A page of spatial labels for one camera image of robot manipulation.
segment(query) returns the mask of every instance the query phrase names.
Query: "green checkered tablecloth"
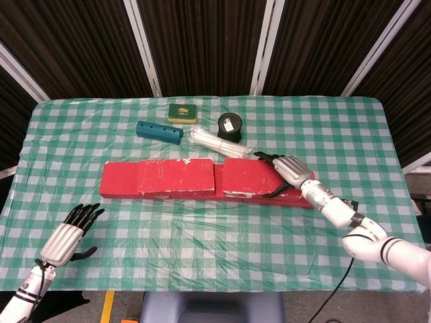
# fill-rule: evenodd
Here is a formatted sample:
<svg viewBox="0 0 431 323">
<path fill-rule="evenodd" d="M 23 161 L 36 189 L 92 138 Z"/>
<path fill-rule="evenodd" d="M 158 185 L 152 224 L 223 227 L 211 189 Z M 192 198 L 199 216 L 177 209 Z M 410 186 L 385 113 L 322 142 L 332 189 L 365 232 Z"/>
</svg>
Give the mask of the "green checkered tablecloth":
<svg viewBox="0 0 431 323">
<path fill-rule="evenodd" d="M 216 201 L 110 200 L 103 165 L 147 158 L 224 156 L 143 139 L 138 120 L 167 123 L 170 103 L 196 104 L 217 133 L 224 112 L 242 117 L 242 143 L 292 154 L 335 194 L 360 202 L 390 236 L 422 239 L 382 105 L 371 98 L 254 97 L 55 100 L 33 111 L 0 216 L 0 289 L 16 289 L 69 210 L 106 212 L 80 243 L 91 258 L 57 270 L 52 289 L 262 291 L 333 289 L 350 258 L 318 211 Z M 190 125 L 183 125 L 185 135 Z M 383 264 L 356 261 L 345 289 L 423 290 Z"/>
</svg>

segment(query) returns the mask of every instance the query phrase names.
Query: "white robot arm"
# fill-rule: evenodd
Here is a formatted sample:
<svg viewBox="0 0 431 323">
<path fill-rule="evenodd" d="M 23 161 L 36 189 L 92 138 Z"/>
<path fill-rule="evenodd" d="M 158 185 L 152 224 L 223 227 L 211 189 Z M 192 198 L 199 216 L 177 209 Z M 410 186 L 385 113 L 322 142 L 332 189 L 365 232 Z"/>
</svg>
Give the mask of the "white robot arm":
<svg viewBox="0 0 431 323">
<path fill-rule="evenodd" d="M 302 196 L 336 227 L 351 227 L 342 238 L 345 250 L 354 258 L 383 262 L 411 277 L 421 285 L 431 286 L 431 252 L 401 238 L 388 237 L 375 221 L 355 212 L 329 188 L 312 180 L 312 171 L 294 156 L 255 153 L 271 163 L 290 185 L 302 191 Z"/>
<path fill-rule="evenodd" d="M 55 269 L 65 266 L 69 261 L 86 259 L 95 253 L 95 246 L 84 253 L 75 251 L 81 237 L 85 236 L 93 222 L 104 212 L 104 209 L 96 211 L 99 206 L 99 203 L 78 205 L 68 214 L 44 245 L 40 252 L 42 260 L 36 259 L 38 266 L 32 269 L 1 312 L 0 323 L 30 322 L 34 309 L 55 279 Z"/>
</svg>

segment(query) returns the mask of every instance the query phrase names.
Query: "white straw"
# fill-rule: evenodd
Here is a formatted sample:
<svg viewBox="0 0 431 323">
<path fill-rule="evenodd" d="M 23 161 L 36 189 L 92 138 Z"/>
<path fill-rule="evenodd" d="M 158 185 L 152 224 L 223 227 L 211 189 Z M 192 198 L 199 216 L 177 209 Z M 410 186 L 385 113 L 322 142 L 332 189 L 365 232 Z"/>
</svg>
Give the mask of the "white straw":
<svg viewBox="0 0 431 323">
<path fill-rule="evenodd" d="M 191 127 L 189 141 L 218 151 L 227 157 L 246 158 L 251 152 L 250 148 L 216 137 L 208 131 L 203 130 L 200 126 Z"/>
</svg>

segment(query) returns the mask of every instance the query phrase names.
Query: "white label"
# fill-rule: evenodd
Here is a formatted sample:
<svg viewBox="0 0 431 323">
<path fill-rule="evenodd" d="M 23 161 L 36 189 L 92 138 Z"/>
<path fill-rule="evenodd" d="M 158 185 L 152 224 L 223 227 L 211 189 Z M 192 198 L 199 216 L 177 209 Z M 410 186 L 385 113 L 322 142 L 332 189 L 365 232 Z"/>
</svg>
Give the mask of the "white label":
<svg viewBox="0 0 431 323">
<path fill-rule="evenodd" d="M 234 130 L 234 127 L 232 126 L 232 123 L 230 122 L 229 118 L 224 119 L 223 123 L 224 123 L 224 128 L 226 129 L 227 132 Z"/>
</svg>

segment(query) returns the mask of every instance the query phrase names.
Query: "black canister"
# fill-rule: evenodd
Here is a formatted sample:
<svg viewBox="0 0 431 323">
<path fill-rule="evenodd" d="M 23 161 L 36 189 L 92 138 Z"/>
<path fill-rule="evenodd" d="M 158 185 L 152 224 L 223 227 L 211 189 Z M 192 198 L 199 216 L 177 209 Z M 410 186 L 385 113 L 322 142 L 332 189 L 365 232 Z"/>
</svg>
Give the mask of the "black canister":
<svg viewBox="0 0 431 323">
<path fill-rule="evenodd" d="M 233 143 L 239 143 L 241 140 L 242 120 L 235 113 L 225 113 L 218 118 L 219 138 L 229 140 Z"/>
</svg>

